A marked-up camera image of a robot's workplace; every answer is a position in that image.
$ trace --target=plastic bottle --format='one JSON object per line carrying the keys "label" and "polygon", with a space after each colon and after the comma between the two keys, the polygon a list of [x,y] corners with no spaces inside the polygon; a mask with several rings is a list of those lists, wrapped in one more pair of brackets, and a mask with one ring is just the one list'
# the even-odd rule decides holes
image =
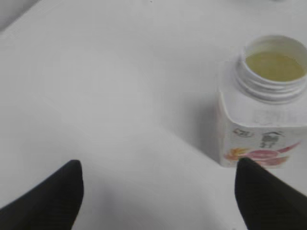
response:
{"label": "plastic bottle", "polygon": [[[272,81],[254,73],[246,58],[278,52],[294,58],[305,75]],[[220,163],[235,167],[249,157],[266,168],[283,165],[307,139],[307,49],[282,35],[260,37],[247,44],[219,72],[217,133]]]}

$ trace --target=white surface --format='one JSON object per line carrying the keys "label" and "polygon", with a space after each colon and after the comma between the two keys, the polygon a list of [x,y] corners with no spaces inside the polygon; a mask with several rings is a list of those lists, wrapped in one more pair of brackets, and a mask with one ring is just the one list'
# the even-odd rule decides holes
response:
{"label": "white surface", "polygon": [[[244,230],[210,148],[218,62],[307,44],[304,0],[43,0],[0,37],[0,206],[83,163],[74,229]],[[206,154],[214,156],[213,150]],[[274,171],[307,193],[301,152]]]}

